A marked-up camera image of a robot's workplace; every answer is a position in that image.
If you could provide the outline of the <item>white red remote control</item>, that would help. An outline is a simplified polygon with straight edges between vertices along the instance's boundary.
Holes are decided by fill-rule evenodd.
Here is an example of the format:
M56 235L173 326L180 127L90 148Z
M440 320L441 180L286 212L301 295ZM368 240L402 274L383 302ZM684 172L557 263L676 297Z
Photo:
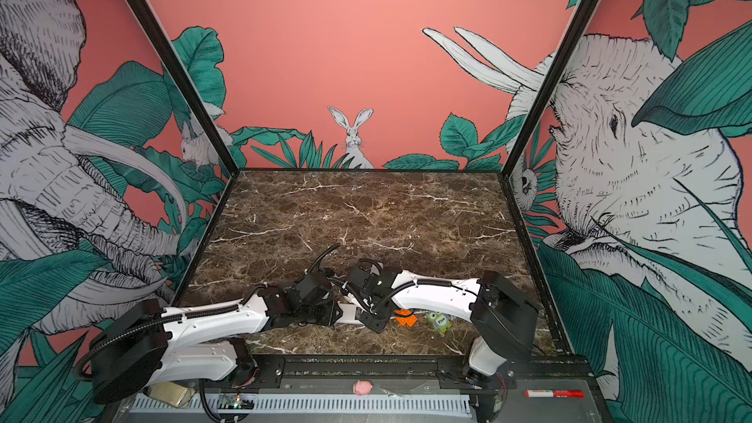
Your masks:
M358 305L348 303L338 303L342 315L335 322L336 325L362 325L358 319L362 309Z

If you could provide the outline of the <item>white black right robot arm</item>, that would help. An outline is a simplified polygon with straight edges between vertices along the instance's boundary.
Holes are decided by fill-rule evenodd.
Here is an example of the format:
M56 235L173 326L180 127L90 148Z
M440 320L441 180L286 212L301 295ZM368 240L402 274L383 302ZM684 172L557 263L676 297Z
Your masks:
M421 309L467 321L479 333L468 356L474 371L491 376L507 362L528 362L540 306L498 272L479 278L444 279L408 270L383 270L347 283L346 296L362 316L380 320L398 309Z

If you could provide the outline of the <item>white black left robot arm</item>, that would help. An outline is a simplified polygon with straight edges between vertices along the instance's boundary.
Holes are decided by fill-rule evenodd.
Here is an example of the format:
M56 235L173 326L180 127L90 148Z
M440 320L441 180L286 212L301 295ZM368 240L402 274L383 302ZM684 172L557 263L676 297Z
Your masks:
M292 324L333 326L355 316L322 272L281 286L256 286L218 305L160 307L148 300L92 341L74 372L92 384L98 405L166 382L213 381L244 389L264 374L245 336Z

